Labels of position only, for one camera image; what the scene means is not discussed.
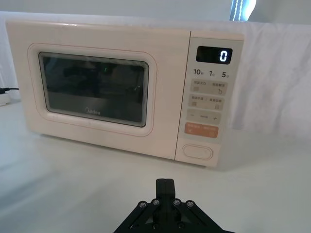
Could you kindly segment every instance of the white cloth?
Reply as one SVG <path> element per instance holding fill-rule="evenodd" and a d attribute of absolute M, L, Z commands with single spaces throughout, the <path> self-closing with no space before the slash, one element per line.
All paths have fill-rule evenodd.
<path fill-rule="evenodd" d="M 0 78 L 7 86 L 17 84 L 4 25 L 8 18 L 242 33 L 229 127 L 311 139 L 311 109 L 305 104 L 311 100 L 311 26 L 0 12 Z"/>

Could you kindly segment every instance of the white table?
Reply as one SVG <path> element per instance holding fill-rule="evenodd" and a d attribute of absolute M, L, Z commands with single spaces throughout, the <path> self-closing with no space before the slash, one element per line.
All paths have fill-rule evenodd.
<path fill-rule="evenodd" d="M 226 230 L 311 232 L 309 142 L 229 130 L 210 169 L 30 132 L 0 107 L 0 232 L 112 233 L 156 179 Z"/>

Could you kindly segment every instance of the black cable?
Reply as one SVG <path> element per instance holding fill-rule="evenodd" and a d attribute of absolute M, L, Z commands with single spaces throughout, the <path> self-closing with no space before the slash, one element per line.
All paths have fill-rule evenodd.
<path fill-rule="evenodd" d="M 0 94 L 4 94 L 6 91 L 10 91 L 10 90 L 19 90 L 18 88 L 1 88 L 0 87 Z"/>

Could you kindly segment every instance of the orange button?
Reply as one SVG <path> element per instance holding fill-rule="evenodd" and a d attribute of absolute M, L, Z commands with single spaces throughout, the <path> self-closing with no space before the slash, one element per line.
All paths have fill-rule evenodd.
<path fill-rule="evenodd" d="M 187 122 L 185 133 L 216 138 L 218 135 L 218 127 Z"/>

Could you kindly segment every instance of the screw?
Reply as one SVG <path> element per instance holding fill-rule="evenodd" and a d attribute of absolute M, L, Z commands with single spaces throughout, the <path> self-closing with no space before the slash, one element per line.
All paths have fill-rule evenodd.
<path fill-rule="evenodd" d="M 152 228 L 155 229 L 155 230 L 158 229 L 159 228 L 159 224 L 155 223 L 154 225 L 152 225 Z"/>
<path fill-rule="evenodd" d="M 182 222 L 180 222 L 180 223 L 178 224 L 178 228 L 179 228 L 179 229 L 183 229 L 183 228 L 185 228 L 185 224 L 184 224 L 184 223 L 182 223 Z"/>
<path fill-rule="evenodd" d="M 179 201 L 178 199 L 175 199 L 175 200 L 173 201 L 173 204 L 174 204 L 174 205 L 179 205 L 179 204 L 180 204 L 180 201 Z"/>
<path fill-rule="evenodd" d="M 193 206 L 194 206 L 193 201 L 188 201 L 188 202 L 187 202 L 187 206 L 188 206 L 188 207 L 193 207 Z"/>
<path fill-rule="evenodd" d="M 160 204 L 159 200 L 154 200 L 153 205 L 159 205 L 159 204 Z"/>
<path fill-rule="evenodd" d="M 146 207 L 146 203 L 141 202 L 141 203 L 139 204 L 139 207 L 140 207 L 140 208 L 145 208 L 145 207 Z"/>

